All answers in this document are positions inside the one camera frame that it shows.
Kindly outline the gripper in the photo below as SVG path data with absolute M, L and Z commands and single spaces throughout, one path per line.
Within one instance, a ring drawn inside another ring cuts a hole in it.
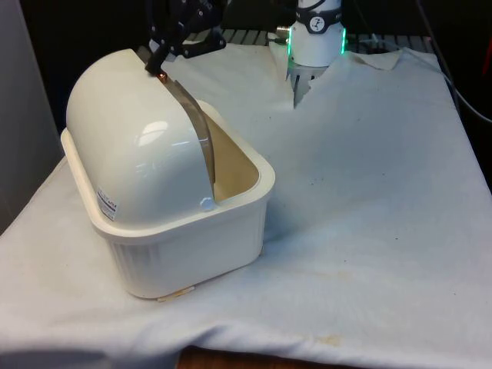
M 151 75 L 161 73 L 161 64 L 174 46 L 174 29 L 184 26 L 190 33 L 211 29 L 199 42 L 183 44 L 179 55 L 194 58 L 224 49 L 227 45 L 216 29 L 224 17 L 227 1 L 150 1 L 151 40 L 158 45 L 145 66 Z

